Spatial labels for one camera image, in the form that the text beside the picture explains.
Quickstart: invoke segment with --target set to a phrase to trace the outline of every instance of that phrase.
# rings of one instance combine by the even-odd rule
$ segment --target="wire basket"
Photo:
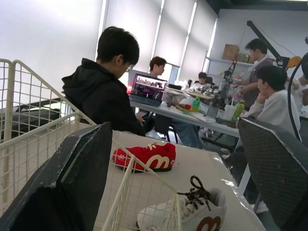
[[[21,61],[0,59],[0,85],[1,216],[67,135],[95,123]],[[126,169],[113,162],[114,151],[118,148],[130,159]],[[138,230],[136,221],[141,210],[171,201],[164,217],[153,219],[156,223],[160,219],[165,231],[180,231],[180,204],[176,190],[114,139],[110,155],[94,230]],[[137,163],[144,167],[144,171],[135,173]]]

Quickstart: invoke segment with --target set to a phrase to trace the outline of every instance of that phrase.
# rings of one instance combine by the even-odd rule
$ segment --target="red shoe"
[[[154,143],[149,144],[147,148],[134,147],[127,148],[127,150],[154,172],[168,172],[175,163],[175,146],[171,143],[166,143],[164,146]],[[112,159],[118,166],[123,168],[126,168],[130,161],[130,157],[120,148],[114,151]],[[144,168],[138,163],[134,164],[134,169],[144,171]]]

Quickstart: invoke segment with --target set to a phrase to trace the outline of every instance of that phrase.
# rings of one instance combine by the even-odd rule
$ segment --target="laptop screen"
[[[162,101],[167,81],[155,77],[136,74],[131,94],[143,98]]]

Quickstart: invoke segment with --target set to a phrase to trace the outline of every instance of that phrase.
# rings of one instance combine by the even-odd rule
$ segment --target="gray shirt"
[[[257,78],[258,71],[265,66],[271,66],[271,65],[273,65],[273,60],[269,58],[260,62],[251,72],[249,79],[248,79],[248,84],[258,82],[258,78]],[[255,103],[258,95],[259,95],[259,89],[251,90],[245,93],[243,97],[243,99],[245,100],[245,103],[244,103],[245,107],[251,107]]]

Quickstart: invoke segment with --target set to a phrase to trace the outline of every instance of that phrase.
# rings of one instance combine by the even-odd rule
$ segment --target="person's hand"
[[[247,91],[245,90],[245,88],[241,88],[238,92],[238,94],[242,95],[244,93],[246,93]]]
[[[308,88],[307,88],[307,89],[302,90],[302,93],[304,94],[304,96],[308,96]]]
[[[142,124],[143,122],[143,118],[140,115],[136,115],[137,120],[139,120],[139,122]]]
[[[292,85],[294,90],[297,90],[299,88],[299,84],[296,82],[293,82]]]
[[[267,100],[267,99],[268,99],[268,98],[267,98],[266,96],[264,96],[264,95],[262,95],[261,93],[259,93],[259,95],[258,95],[256,101],[257,101],[258,103],[264,104],[265,100]]]

